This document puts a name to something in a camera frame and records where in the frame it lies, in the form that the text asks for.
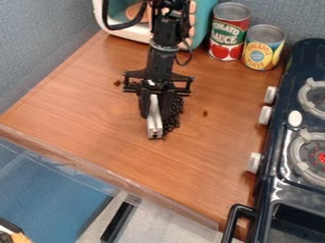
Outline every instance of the tomato sauce can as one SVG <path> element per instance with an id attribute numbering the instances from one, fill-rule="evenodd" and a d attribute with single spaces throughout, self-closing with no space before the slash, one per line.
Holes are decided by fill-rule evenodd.
<path id="1" fill-rule="evenodd" d="M 216 5 L 213 13 L 209 54 L 223 61 L 238 59 L 251 18 L 250 10 L 242 4 L 229 2 Z"/>
<path id="2" fill-rule="evenodd" d="M 270 70 L 279 60 L 285 34 L 275 26 L 256 25 L 248 29 L 241 60 L 254 70 Z"/>

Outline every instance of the black stove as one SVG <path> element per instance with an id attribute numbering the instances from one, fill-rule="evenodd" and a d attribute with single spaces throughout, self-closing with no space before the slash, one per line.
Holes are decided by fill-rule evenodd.
<path id="1" fill-rule="evenodd" d="M 325 242 L 325 40 L 295 44 L 265 99 L 259 121 L 269 124 L 268 137 L 250 161 L 255 207 L 233 206 L 222 243 L 239 217 L 251 221 L 249 243 Z"/>

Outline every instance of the stove knob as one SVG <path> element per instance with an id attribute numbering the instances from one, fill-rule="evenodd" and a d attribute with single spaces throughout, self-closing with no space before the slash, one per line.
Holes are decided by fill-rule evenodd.
<path id="1" fill-rule="evenodd" d="M 258 167 L 261 159 L 260 153 L 252 153 L 247 165 L 247 171 L 256 174 L 258 172 Z"/>
<path id="2" fill-rule="evenodd" d="M 290 112 L 289 117 L 288 117 L 288 123 L 292 127 L 299 127 L 302 123 L 302 115 L 300 112 L 297 110 L 293 110 Z"/>
<path id="3" fill-rule="evenodd" d="M 272 115 L 272 107 L 263 106 L 260 111 L 258 123 L 262 125 L 267 125 L 271 119 L 271 115 Z"/>
<path id="4" fill-rule="evenodd" d="M 267 89 L 266 89 L 265 96 L 264 96 L 264 102 L 272 104 L 273 101 L 275 100 L 276 93 L 277 93 L 277 88 L 276 87 L 268 86 Z"/>

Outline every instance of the can label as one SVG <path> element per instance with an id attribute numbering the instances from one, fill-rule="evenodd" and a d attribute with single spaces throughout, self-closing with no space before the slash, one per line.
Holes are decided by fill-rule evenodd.
<path id="1" fill-rule="evenodd" d="M 255 70 L 269 70 L 278 63 L 284 41 L 271 45 L 246 39 L 241 60 Z"/>
<path id="2" fill-rule="evenodd" d="M 211 38 L 219 45 L 239 45 L 244 41 L 245 31 L 237 26 L 215 20 L 212 24 Z"/>
<path id="3" fill-rule="evenodd" d="M 242 53 L 248 24 L 249 20 L 232 23 L 215 18 L 212 23 L 209 54 L 223 61 L 238 59 Z"/>

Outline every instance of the small brown object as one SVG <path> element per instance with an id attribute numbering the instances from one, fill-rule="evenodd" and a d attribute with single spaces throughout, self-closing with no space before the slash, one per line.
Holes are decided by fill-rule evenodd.
<path id="1" fill-rule="evenodd" d="M 115 85 L 115 86 L 120 86 L 120 85 L 121 85 L 121 81 L 119 81 L 119 80 L 115 81 L 115 82 L 114 82 L 114 85 Z"/>

